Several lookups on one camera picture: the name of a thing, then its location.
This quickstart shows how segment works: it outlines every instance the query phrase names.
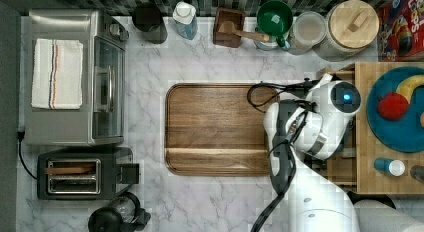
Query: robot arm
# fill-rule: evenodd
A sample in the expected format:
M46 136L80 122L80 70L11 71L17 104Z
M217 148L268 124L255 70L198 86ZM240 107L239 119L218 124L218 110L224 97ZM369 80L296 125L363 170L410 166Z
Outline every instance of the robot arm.
M359 110L359 92L347 82L324 76L306 100L316 104L314 111L305 113L296 102L282 100L272 104L264 118L271 182L277 198L281 199L288 188L290 231L359 232L353 204L344 191L306 166L296 154L330 157Z

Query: toy fruit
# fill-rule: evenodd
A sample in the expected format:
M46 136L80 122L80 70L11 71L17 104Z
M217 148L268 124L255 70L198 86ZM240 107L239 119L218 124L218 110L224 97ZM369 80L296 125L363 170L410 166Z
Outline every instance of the toy fruit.
M396 92L390 92L379 102L377 111L385 119L400 120L408 110L414 90L424 85L424 75L414 75L402 81Z

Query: white towel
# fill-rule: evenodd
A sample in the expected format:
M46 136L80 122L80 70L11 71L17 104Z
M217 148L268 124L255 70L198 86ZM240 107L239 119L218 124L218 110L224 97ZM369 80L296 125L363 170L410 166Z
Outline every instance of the white towel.
M36 108L79 109L83 45L78 40L37 39L32 103Z

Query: toaster lever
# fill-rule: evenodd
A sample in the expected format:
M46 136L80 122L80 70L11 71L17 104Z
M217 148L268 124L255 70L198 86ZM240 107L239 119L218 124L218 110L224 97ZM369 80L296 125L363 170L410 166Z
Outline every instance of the toaster lever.
M140 180L139 164L120 164L121 184L138 184Z

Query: black canister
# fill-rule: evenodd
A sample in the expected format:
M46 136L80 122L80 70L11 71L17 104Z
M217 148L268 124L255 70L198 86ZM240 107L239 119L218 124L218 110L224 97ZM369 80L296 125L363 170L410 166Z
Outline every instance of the black canister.
M424 182L424 166L414 165L410 171L411 177Z
M132 13L132 20L147 41L162 44L168 37L162 14L155 4L142 3L137 6Z

